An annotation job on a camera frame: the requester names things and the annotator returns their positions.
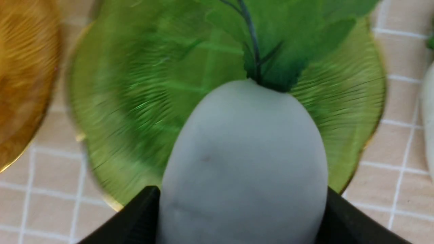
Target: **leaf stem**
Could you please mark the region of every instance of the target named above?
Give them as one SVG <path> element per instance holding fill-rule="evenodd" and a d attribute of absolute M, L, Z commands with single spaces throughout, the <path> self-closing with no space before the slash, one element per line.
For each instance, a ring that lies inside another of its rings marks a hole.
<path fill-rule="evenodd" d="M 243 15 L 243 13 L 241 12 L 241 10 L 239 10 L 235 5 L 233 5 L 232 3 L 226 1 L 226 0 L 220 0 L 222 3 L 230 6 L 231 8 L 233 8 L 237 13 L 239 13 L 241 16 Z"/>
<path fill-rule="evenodd" d="M 262 77 L 261 77 L 261 56 L 259 52 L 259 42 L 258 42 L 258 36 L 256 34 L 255 26 L 252 21 L 252 17 L 250 16 L 250 13 L 247 9 L 246 4 L 243 0 L 237 0 L 238 4 L 241 7 L 241 13 L 244 18 L 244 20 L 247 23 L 247 27 L 249 28 L 249 33 L 252 38 L 252 44 L 253 44 L 253 52 L 255 57 L 255 80 L 258 84 L 262 83 Z"/>

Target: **gold rim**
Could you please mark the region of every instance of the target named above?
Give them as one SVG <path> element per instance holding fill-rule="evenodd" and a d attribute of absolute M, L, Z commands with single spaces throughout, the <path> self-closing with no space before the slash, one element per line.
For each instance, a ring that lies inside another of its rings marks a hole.
<path fill-rule="evenodd" d="M 92 23 L 90 23 L 88 26 L 86 26 L 86 27 L 81 31 L 80 36 L 79 36 L 79 39 L 78 39 L 78 41 L 76 42 L 75 47 L 74 47 L 74 51 L 73 51 L 74 53 L 76 52 L 76 50 L 77 50 L 79 44 L 81 43 L 82 39 L 83 39 L 84 36 L 85 36 L 89 31 L 90 31 L 90 29 L 92 28 L 92 26 L 93 26 L 94 23 L 95 23 L 95 21 L 93 21 Z M 367 28 L 368 28 L 368 30 L 370 30 L 370 22 L 369 22 L 369 21 L 367 21 Z M 375 38 L 373 37 L 371 31 L 370 31 L 369 35 L 370 35 L 371 39 L 373 40 L 373 42 L 374 42 L 374 44 L 375 44 L 375 47 L 376 47 L 377 50 L 378 50 L 378 52 L 377 52 L 377 54 L 378 54 L 378 59 L 380 60 L 380 63 L 382 64 L 382 67 L 383 67 L 382 70 L 383 70 L 384 77 L 386 77 L 386 72 L 385 72 L 385 71 L 386 71 L 386 69 L 385 69 L 385 62 L 384 62 L 384 58 L 383 58 L 383 55 L 382 55 L 382 52 L 381 52 L 381 48 L 380 48 L 379 45 L 377 45 L 377 41 L 376 41 Z M 353 180 L 353 178 L 354 178 L 354 176 L 355 176 L 355 174 L 356 174 L 356 172 L 357 172 L 357 169 L 358 169 L 358 167 L 359 167 L 360 160 L 362 159 L 363 153 L 364 153 L 365 149 L 368 147 L 368 145 L 371 143 L 372 138 L 375 136 L 375 134 L 376 134 L 376 132 L 377 132 L 377 130 L 378 130 L 380 124 L 381 124 L 381 118 L 383 117 L 383 114 L 384 114 L 384 110 L 385 110 L 385 101 L 386 101 L 386 99 L 387 99 L 387 95 L 388 95 L 388 84 L 387 84 L 387 79 L 385 79 L 385 91 L 384 91 L 384 94 L 383 94 L 384 101 L 383 101 L 383 104 L 382 104 L 382 106 L 381 106 L 381 112 L 380 112 L 379 115 L 378 115 L 377 124 L 375 125 L 372 134 L 369 136 L 369 139 L 368 139 L 367 142 L 365 143 L 365 146 L 360 150 L 359 155 L 358 155 L 358 161 L 357 161 L 357 163 L 356 163 L 356 166 L 354 167 L 354 171 L 351 173 L 351 175 L 350 175 L 348 181 L 346 182 L 345 186 L 344 186 L 344 187 L 342 188 L 342 190 L 339 192 L 340 195 L 342 195 L 342 194 L 345 192 L 345 190 L 348 188 L 349 184 L 350 184 L 351 181 Z M 79 141 L 79 142 L 82 144 L 82 147 L 84 148 L 84 150 L 85 150 L 85 152 L 86 152 L 88 168 L 92 171 L 92 169 L 89 167 L 89 161 L 90 161 L 90 158 L 89 158 L 89 154 L 88 154 L 88 152 L 87 152 L 86 135 L 85 135 L 84 132 L 82 132 L 82 129 L 78 127 L 77 123 L 74 123 L 74 124 L 76 125 L 76 129 L 77 129 L 77 131 L 79 131 L 79 133 L 77 134 L 77 141 Z M 113 210 L 115 210 L 116 212 L 121 211 L 121 210 L 123 209 L 124 206 L 123 206 L 122 204 L 120 204 L 118 201 L 116 201 L 116 200 L 115 200 L 112 196 L 110 196 L 107 192 L 105 192 L 105 191 L 101 188 L 101 186 L 100 186 L 98 180 L 97 180 L 95 177 L 92 177 L 92 180 L 93 180 L 93 182 L 94 182 L 96 185 L 98 185 L 98 188 L 101 190 L 101 193 L 102 193 L 102 198 L 103 198 L 103 200 L 107 203 L 107 205 L 109 205 L 109 206 L 110 206 Z"/>
<path fill-rule="evenodd" d="M 58 5 L 56 3 L 55 0 L 46 0 L 46 2 L 49 5 L 49 8 L 51 9 L 52 13 L 53 13 L 53 18 L 55 23 L 57 24 L 57 33 L 56 33 L 56 42 L 57 42 L 57 46 L 55 47 L 56 52 L 57 52 L 57 56 L 56 58 L 56 65 L 55 65 L 55 70 L 53 71 L 52 74 L 52 78 L 50 80 L 47 80 L 47 82 L 49 82 L 49 88 L 48 88 L 48 97 L 45 100 L 45 105 L 44 108 L 42 109 L 41 113 L 40 113 L 40 119 L 39 122 L 36 124 L 36 126 L 33 129 L 33 132 L 30 135 L 30 140 L 24 144 L 24 147 L 22 149 L 22 151 L 19 153 L 19 155 L 14 158 L 11 162 L 6 163 L 4 165 L 0 165 L 0 173 L 4 172 L 5 170 L 7 170 L 12 164 L 14 164 L 26 151 L 27 149 L 30 147 L 30 145 L 32 144 L 32 142 L 35 139 L 36 134 L 38 133 L 39 129 L 41 128 L 43 122 L 45 121 L 47 112 L 48 112 L 48 108 L 51 104 L 51 101 L 53 99 L 53 85 L 55 83 L 55 81 L 58 79 L 59 77 L 59 60 L 60 57 L 62 56 L 62 51 L 61 51 L 61 46 L 62 46 L 62 34 L 60 31 L 60 10 L 58 8 Z M 0 65 L 5 64 L 5 62 L 2 61 L 2 56 L 0 53 Z"/>

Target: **green glass plate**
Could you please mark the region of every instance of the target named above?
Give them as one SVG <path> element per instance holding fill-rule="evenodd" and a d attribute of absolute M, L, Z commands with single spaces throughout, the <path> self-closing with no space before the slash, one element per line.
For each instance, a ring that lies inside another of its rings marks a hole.
<path fill-rule="evenodd" d="M 72 60 L 73 117 L 90 168 L 117 207 L 146 185 L 160 185 L 178 133 L 199 101 L 246 77 L 241 47 L 198 21 L 203 9 L 183 3 L 164 14 L 184 21 L 154 25 L 140 2 L 137 8 L 104 5 Z M 170 35 L 147 35 L 156 26 Z M 291 92 L 321 132 L 329 186 L 337 192 L 346 188 L 377 128 L 385 91 L 383 63 L 362 19 L 336 52 L 303 72 Z"/>

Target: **white grid line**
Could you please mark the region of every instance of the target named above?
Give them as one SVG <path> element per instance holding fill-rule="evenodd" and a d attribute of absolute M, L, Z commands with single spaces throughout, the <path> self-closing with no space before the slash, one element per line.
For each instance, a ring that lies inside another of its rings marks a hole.
<path fill-rule="evenodd" d="M 416 122 L 418 120 L 418 109 L 419 109 L 419 99 L 416 98 L 416 105 L 414 106 L 413 120 L 412 120 L 412 124 L 413 125 L 416 125 Z M 389 230 L 391 230 L 392 226 L 393 226 L 393 219 L 395 217 L 395 211 L 396 211 L 396 205 L 397 205 L 397 202 L 398 202 L 399 191 L 401 189 L 402 178 L 404 177 L 404 172 L 405 172 L 405 169 L 406 169 L 406 166 L 407 166 L 407 160 L 408 160 L 408 155 L 409 155 L 411 143 L 413 141 L 414 131 L 415 131 L 415 129 L 411 128 L 411 130 L 410 130 L 410 136 L 408 138 L 407 145 L 406 145 L 406 148 L 405 148 L 405 151 L 404 151 L 404 158 L 402 160 L 402 168 L 401 168 L 401 170 L 399 172 L 399 178 L 398 178 L 398 182 L 396 184 L 395 195 L 393 197 L 392 213 L 390 215 L 389 224 L 388 224 Z"/>
<path fill-rule="evenodd" d="M 408 36 L 408 37 L 414 37 L 418 39 L 424 39 L 427 40 L 429 36 L 416 34 L 412 32 L 405 32 L 405 31 L 399 31 L 399 30 L 388 30 L 388 29 L 382 29 L 382 28 L 374 28 L 374 31 L 376 33 L 384 33 L 384 34 L 390 34 L 395 36 Z"/>
<path fill-rule="evenodd" d="M 30 146 L 29 150 L 30 150 L 29 181 L 27 183 L 26 198 L 24 200 L 23 219 L 21 221 L 21 228 L 20 228 L 20 235 L 18 237 L 18 244 L 23 244 L 24 232 L 26 231 L 26 225 L 27 225 L 27 215 L 29 213 L 29 207 L 30 207 L 31 190 L 32 190 L 32 186 L 33 186 L 33 179 L 35 176 L 36 149 L 34 148 L 33 144 Z"/>
<path fill-rule="evenodd" d="M 80 212 L 80 204 L 81 204 L 81 197 L 83 195 L 83 189 L 84 189 L 84 182 L 86 177 L 86 164 L 85 160 L 82 159 L 81 161 L 81 167 L 80 167 L 80 177 L 78 182 L 78 191 L 76 195 L 76 204 L 74 206 L 74 211 L 72 214 L 72 224 L 71 224 L 71 230 L 69 234 L 69 244 L 74 244 L 75 242 L 75 234 L 76 234 L 76 226 L 79 218 L 79 212 Z"/>
<path fill-rule="evenodd" d="M 402 126 L 402 127 L 407 127 L 407 128 L 415 128 L 415 129 L 423 129 L 424 128 L 421 125 L 407 124 L 407 123 L 403 123 L 403 122 L 399 122 L 399 121 L 395 121 L 395 120 L 390 120 L 390 119 L 382 119 L 381 122 L 384 124 L 388 124 L 388 125 L 397 125 L 397 126 Z"/>
<path fill-rule="evenodd" d="M 24 185 L 18 185 L 18 184 L 8 183 L 8 182 L 4 182 L 4 181 L 0 181 L 0 188 L 16 190 L 16 191 L 27 191 L 27 188 Z M 49 190 L 49 189 L 33 187 L 30 192 L 32 194 L 44 195 L 44 196 L 60 198 L 60 199 L 64 199 L 64 200 L 71 200 L 71 201 L 77 200 L 77 197 L 74 195 L 70 195 L 67 193 L 60 192 L 60 191 L 53 191 L 53 190 Z M 80 201 L 83 203 L 91 204 L 91 205 L 109 208 L 109 206 L 103 200 L 99 200 L 96 198 L 81 197 Z"/>
<path fill-rule="evenodd" d="M 376 168 L 385 168 L 385 169 L 390 169 L 395 171 L 402 170 L 402 167 L 400 166 L 394 166 L 394 165 L 388 165 L 388 164 L 376 163 L 376 162 L 368 162 L 368 161 L 362 161 L 360 162 L 360 165 L 366 165 L 366 166 L 371 166 Z M 417 168 L 406 167 L 404 168 L 404 171 L 408 173 L 418 174 L 418 175 L 429 175 L 428 171 L 417 169 Z"/>
<path fill-rule="evenodd" d="M 37 236 L 37 237 L 45 237 L 45 238 L 49 238 L 49 239 L 55 239 L 55 240 L 59 240 L 59 241 L 68 241 L 69 238 L 60 234 L 55 234 L 55 233 L 49 233 L 49 232 L 44 232 L 44 231 L 37 231 L 37 230 L 29 230 L 26 229 L 24 231 L 24 233 L 26 235 L 32 235 L 32 236 Z"/>
<path fill-rule="evenodd" d="M 419 80 L 419 79 L 413 79 L 413 78 L 409 78 L 409 77 L 406 77 L 406 76 L 388 75 L 387 78 L 388 79 L 398 80 L 398 81 L 405 81 L 405 82 L 409 82 L 409 83 L 416 83 L 416 84 L 422 83 L 422 81 Z"/>
<path fill-rule="evenodd" d="M 37 146 L 35 147 L 36 152 L 43 153 L 51 156 L 57 156 L 62 158 L 70 158 L 70 159 L 82 159 L 83 154 L 82 153 L 70 153 L 70 152 L 63 152 L 56 149 L 46 148 Z"/>
<path fill-rule="evenodd" d="M 390 208 L 385 208 L 377 205 L 365 204 L 360 202 L 350 202 L 350 203 L 357 208 L 365 208 L 365 209 L 376 210 L 379 212 L 387 212 L 387 213 L 391 212 Z"/>
<path fill-rule="evenodd" d="M 375 210 L 379 212 L 392 213 L 391 208 L 386 208 L 386 207 L 381 207 L 381 206 L 371 205 L 371 204 L 364 204 L 359 202 L 350 202 L 350 203 L 357 208 L 364 208 L 364 209 Z M 434 216 L 429 214 L 418 214 L 410 211 L 395 210 L 395 215 L 409 216 L 417 219 L 423 219 L 423 220 L 434 222 Z"/>

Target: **radish leaf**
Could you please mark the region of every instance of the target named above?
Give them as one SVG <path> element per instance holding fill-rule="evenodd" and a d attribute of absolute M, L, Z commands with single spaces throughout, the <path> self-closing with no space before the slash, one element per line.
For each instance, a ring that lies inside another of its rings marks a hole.
<path fill-rule="evenodd" d="M 335 50 L 355 18 L 374 6 L 354 8 L 360 0 L 326 0 L 327 7 L 321 0 L 198 1 L 211 8 L 209 22 L 243 45 L 247 76 L 279 92 L 288 92 L 311 61 Z"/>

